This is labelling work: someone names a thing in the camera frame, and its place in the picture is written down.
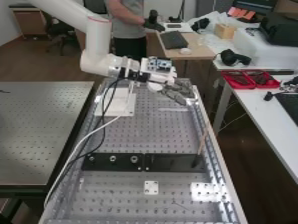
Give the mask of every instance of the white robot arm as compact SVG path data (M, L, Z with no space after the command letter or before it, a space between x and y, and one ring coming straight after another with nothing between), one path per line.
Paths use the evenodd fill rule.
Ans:
M112 23L108 19L91 12L74 0L30 0L30 2L87 33L87 48L80 62L84 72L144 83L152 82L153 85L175 85L176 73L161 75L143 72L137 61L110 54Z

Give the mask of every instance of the red box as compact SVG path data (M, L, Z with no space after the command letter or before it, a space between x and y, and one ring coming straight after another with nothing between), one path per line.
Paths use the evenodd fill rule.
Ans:
M281 83L273 78L273 76L261 70L247 70L245 75L255 81L256 87L260 89L277 89Z
M223 71L221 75L235 89L255 89L256 82L244 71Z

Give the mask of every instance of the floor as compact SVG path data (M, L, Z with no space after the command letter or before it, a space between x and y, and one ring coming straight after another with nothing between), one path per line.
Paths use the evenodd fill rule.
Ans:
M0 81L102 81L80 71L78 49L67 48L62 57L58 49L46 53L47 44L22 40L0 47ZM225 121L243 113L236 104ZM248 116L220 133L219 142L249 223L298 223L298 187ZM38 220L22 205L14 223L36 224Z

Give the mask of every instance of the optical breadboard table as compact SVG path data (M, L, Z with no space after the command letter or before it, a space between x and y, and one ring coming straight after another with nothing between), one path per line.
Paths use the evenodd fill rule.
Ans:
M145 85L136 87L135 93L135 116L123 117L108 126L98 153L196 154L208 122L201 98L184 107L149 92ZM96 126L95 110L96 103L79 139ZM203 172L83 171L84 161L79 160L50 201L40 224L248 223L211 127L209 130ZM98 146L102 135L95 134L86 152ZM159 194L144 193L145 181L159 183Z
M94 82L0 83L0 191L50 183Z

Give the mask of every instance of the black cable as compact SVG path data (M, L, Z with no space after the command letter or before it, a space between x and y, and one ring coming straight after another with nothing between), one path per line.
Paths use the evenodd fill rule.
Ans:
M108 89L107 89L107 91L106 91L106 94L104 94L104 96L103 96L103 101L102 101L102 102L103 102L103 103L102 103L102 109L103 109L102 111L103 111L103 115L102 115L100 120L98 121L98 124L96 124L94 130L96 130L96 128L98 128L98 126L100 125L102 122L103 122L103 125L104 125L104 123L106 123L106 122L104 122L104 116L106 116L106 113L107 113L107 111L108 111L108 109L110 109L110 106L111 106L111 103L112 103L112 100L114 100L114 97L115 97L115 92L116 92L116 88L118 88L118 85L119 85L119 81L120 81L120 80L118 79L118 80L110 85L110 87L108 87ZM111 96L111 99L110 99L110 103L108 103L108 105L107 105L107 107L106 107L106 109L104 109L106 97L107 97L107 94L108 94L108 92L110 92L110 89L114 87L114 85L115 85L114 93L112 93L112 96ZM100 144L98 145L98 147L96 147L91 152L88 152L88 153L86 153L86 154L83 154L83 155L80 155L82 152L83 152L83 150L84 150L84 148L86 148L86 146L87 146L87 143L88 143L88 141L90 141L90 139L91 139L92 136L90 136L88 139L86 140L84 146L82 147L80 152L78 153L76 158L70 162L68 167L67 167L67 170L64 171L64 174L63 174L63 176L60 177L60 180L58 181L58 184L56 184L56 186L55 186L55 189L54 189L54 191L52 191L52 194L54 194L54 192L56 191L56 189L58 189L58 187L59 187L62 181L64 180L64 178L66 178L66 176L67 176L67 174L68 174L68 172L70 172L70 170L71 170L71 168L72 168L75 162L76 162L80 158L86 157L88 154L91 154L92 152L95 152L95 151L102 147L102 145L104 144L104 140L106 140L106 128L103 129L103 131L104 131L104 133L103 133L103 138L102 138L102 142L100 142Z
M183 0L181 8L180 8L180 14L179 18L184 20L184 10L185 10L185 0Z
M98 128L99 124L102 123L102 121L103 121L103 125L106 124L106 122L104 122L106 113L107 113L107 111L108 111L108 109L110 109L112 100L114 100L114 98L115 98L115 93L116 93L116 88L118 88L118 85L119 85L119 81L120 81L120 80L116 80L116 81L110 85L110 87L108 87L108 89L107 89L107 91L106 91L106 94L104 94L104 97L103 97L103 104L102 104L103 115L102 115L102 119L99 120L99 122L98 122L98 124L96 124L96 128ZM108 105L107 105L107 107L106 107L106 109L104 109L104 102L106 102L107 93L108 93L108 91L110 91L110 89L112 88L114 85L115 85L114 93L112 93L112 96L111 96L111 99L110 99L110 103L108 103ZM86 157L88 154L94 153L94 152L102 147L102 145L103 145L103 143L104 143L104 139L106 139L106 128L104 128L103 130L104 130L104 133L103 133L103 140L102 140L100 144L98 145L98 147L96 147L94 150L91 150L90 152L87 152L86 154L80 155L82 152L83 152L83 150L84 150L84 148L82 148L82 150L80 150L80 152L79 152L76 158L70 162L70 164L71 164L71 163L75 163L80 158Z

